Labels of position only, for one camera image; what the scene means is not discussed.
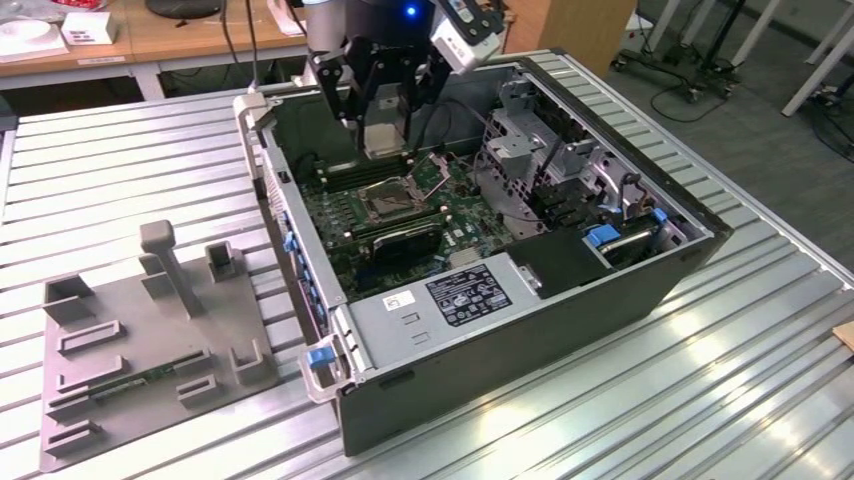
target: rolling stand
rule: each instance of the rolling stand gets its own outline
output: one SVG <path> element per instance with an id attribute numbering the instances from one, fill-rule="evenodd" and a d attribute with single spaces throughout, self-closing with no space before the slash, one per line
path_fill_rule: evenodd
<path id="1" fill-rule="evenodd" d="M 740 83 L 735 74 L 736 66 L 721 66 L 716 60 L 720 46 L 729 34 L 732 24 L 744 4 L 745 0 L 737 0 L 729 8 L 729 13 L 704 57 L 700 56 L 691 45 L 676 43 L 664 54 L 661 60 L 657 60 L 652 55 L 621 50 L 611 66 L 616 71 L 621 71 L 629 62 L 636 62 L 647 68 L 679 78 L 681 80 L 681 93 L 688 103 L 696 103 L 707 91 L 711 91 L 720 98 L 728 98 L 732 95 L 735 86 Z"/>

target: wooden desk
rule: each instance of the wooden desk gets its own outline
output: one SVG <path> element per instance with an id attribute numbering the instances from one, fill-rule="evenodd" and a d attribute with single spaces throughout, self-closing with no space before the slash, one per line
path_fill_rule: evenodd
<path id="1" fill-rule="evenodd" d="M 145 8 L 142 0 L 125 0 L 137 62 L 198 57 L 228 53 L 218 15 L 190 20 L 176 28 L 176 20 L 158 17 Z M 302 46 L 304 37 L 285 37 L 269 14 L 265 0 L 252 0 L 252 17 L 257 49 Z M 249 51 L 249 29 L 242 0 L 228 1 L 228 32 L 234 50 Z"/>
<path id="2" fill-rule="evenodd" d="M 108 9 L 118 20 L 116 43 L 69 46 L 66 55 L 0 65 L 0 91 L 129 76 L 145 100 L 158 100 L 165 97 L 161 72 L 232 63 L 218 15 L 176 27 L 176 20 L 148 11 L 144 0 L 113 0 Z M 258 60 L 305 54 L 305 38 L 278 32 L 265 0 L 252 0 L 252 16 Z M 241 0 L 228 1 L 228 31 L 237 59 L 249 62 L 252 45 Z"/>
<path id="3" fill-rule="evenodd" d="M 636 0 L 505 0 L 516 13 L 507 52 L 563 48 L 600 77 L 619 49 Z"/>
<path id="4" fill-rule="evenodd" d="M 125 0 L 113 0 L 108 10 L 118 23 L 116 43 L 68 45 L 69 53 L 65 55 L 0 64 L 0 90 L 126 76 L 126 64 L 133 63 L 133 51 Z"/>

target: motherboard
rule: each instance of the motherboard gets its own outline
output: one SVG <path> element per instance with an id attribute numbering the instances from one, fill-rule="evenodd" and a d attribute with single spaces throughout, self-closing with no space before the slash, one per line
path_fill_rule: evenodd
<path id="1" fill-rule="evenodd" d="M 472 158 L 429 153 L 407 172 L 302 198 L 351 301 L 452 270 L 513 242 L 471 179 Z"/>

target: table leg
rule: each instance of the table leg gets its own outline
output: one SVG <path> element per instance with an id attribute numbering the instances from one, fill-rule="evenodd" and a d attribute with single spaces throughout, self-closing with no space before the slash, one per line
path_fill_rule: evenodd
<path id="1" fill-rule="evenodd" d="M 842 40 L 839 40 L 839 43 L 836 43 L 836 46 L 830 51 L 830 55 L 827 55 L 827 58 L 812 72 L 812 75 L 800 87 L 800 90 L 798 90 L 798 93 L 795 93 L 795 96 L 791 98 L 788 105 L 786 105 L 786 108 L 783 108 L 783 115 L 790 117 L 798 111 L 800 105 L 803 105 L 803 102 L 806 102 L 806 99 L 818 89 L 818 85 L 824 80 L 824 77 L 832 70 L 832 67 L 836 66 L 836 63 L 839 63 L 842 55 L 844 55 L 850 50 L 851 45 L 854 45 L 854 26 L 848 29 L 848 32 L 842 37 Z"/>
<path id="2" fill-rule="evenodd" d="M 145 101 L 162 100 L 165 93 L 160 85 L 160 67 L 156 63 L 134 63 L 130 65 L 130 73 L 136 78 L 138 91 L 142 92 Z"/>
<path id="3" fill-rule="evenodd" d="M 764 7 L 764 11 L 762 12 L 762 16 L 759 20 L 756 20 L 756 24 L 749 30 L 749 34 L 747 35 L 747 39 L 741 44 L 741 47 L 737 49 L 735 56 L 732 57 L 732 65 L 739 67 L 741 63 L 744 63 L 744 59 L 752 50 L 752 47 L 756 46 L 756 42 L 759 41 L 759 37 L 764 33 L 764 30 L 768 28 L 768 23 L 771 23 L 771 19 L 774 18 L 774 14 L 776 13 L 776 8 L 779 7 L 782 0 L 771 0 L 768 5 Z"/>
<path id="4" fill-rule="evenodd" d="M 827 35 L 824 36 L 822 43 L 818 45 L 818 47 L 812 51 L 812 55 L 810 55 L 810 58 L 806 59 L 806 63 L 808 63 L 810 65 L 815 65 L 819 58 L 822 58 L 822 55 L 824 55 L 824 52 L 827 51 L 830 44 L 836 40 L 836 38 L 839 38 L 839 34 L 842 33 L 842 30 L 844 29 L 848 22 L 851 21 L 851 17 L 854 17 L 854 3 L 851 3 L 851 5 L 848 5 L 848 8 L 844 10 L 842 17 L 839 18 L 839 21 L 835 23 L 835 25 L 830 29 L 830 32 L 827 32 Z"/>
<path id="5" fill-rule="evenodd" d="M 693 15 L 693 20 L 691 20 L 691 25 L 688 26 L 688 31 L 684 33 L 680 40 L 683 45 L 691 45 L 693 43 L 693 39 L 696 38 L 699 29 L 703 28 L 705 18 L 708 18 L 708 13 L 711 12 L 711 7 L 715 6 L 715 3 L 717 3 L 717 0 L 704 0 L 703 4 L 699 6 L 696 15 Z"/>
<path id="6" fill-rule="evenodd" d="M 669 20 L 672 20 L 672 14 L 676 12 L 679 3 L 681 3 L 681 0 L 668 0 L 667 5 L 664 5 L 664 11 L 661 12 L 661 16 L 655 24 L 655 29 L 652 30 L 652 35 L 649 36 L 648 44 L 652 51 L 655 51 L 657 42 L 660 42 L 661 37 L 664 36 L 667 25 L 669 25 Z"/>

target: caster wheel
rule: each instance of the caster wheel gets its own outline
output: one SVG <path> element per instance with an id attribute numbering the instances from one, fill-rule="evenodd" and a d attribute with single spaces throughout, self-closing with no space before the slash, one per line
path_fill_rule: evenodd
<path id="1" fill-rule="evenodd" d="M 688 91 L 685 92 L 685 98 L 688 103 L 699 102 L 700 97 L 701 97 L 701 92 L 699 90 L 688 89 Z"/>
<path id="2" fill-rule="evenodd" d="M 621 72 L 623 70 L 625 70 L 627 63 L 628 61 L 624 57 L 617 57 L 616 60 L 611 62 L 611 68 L 615 72 Z"/>

